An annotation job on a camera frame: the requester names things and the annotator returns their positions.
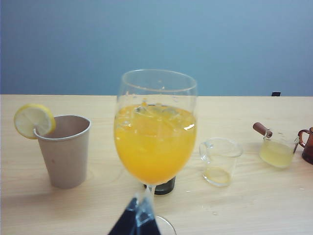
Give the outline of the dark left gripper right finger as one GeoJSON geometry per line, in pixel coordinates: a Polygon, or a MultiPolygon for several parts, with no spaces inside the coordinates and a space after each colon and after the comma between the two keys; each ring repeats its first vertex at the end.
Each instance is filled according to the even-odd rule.
{"type": "Polygon", "coordinates": [[[153,198],[149,189],[145,190],[136,209],[136,234],[137,235],[160,235],[154,207],[153,198]]]}

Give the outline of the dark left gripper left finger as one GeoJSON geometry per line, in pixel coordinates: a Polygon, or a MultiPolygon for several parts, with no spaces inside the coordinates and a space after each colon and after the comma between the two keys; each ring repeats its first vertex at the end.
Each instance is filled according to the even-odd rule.
{"type": "Polygon", "coordinates": [[[136,209],[138,200],[133,197],[124,209],[122,215],[110,230],[108,235],[135,235],[136,234],[136,209]]]}

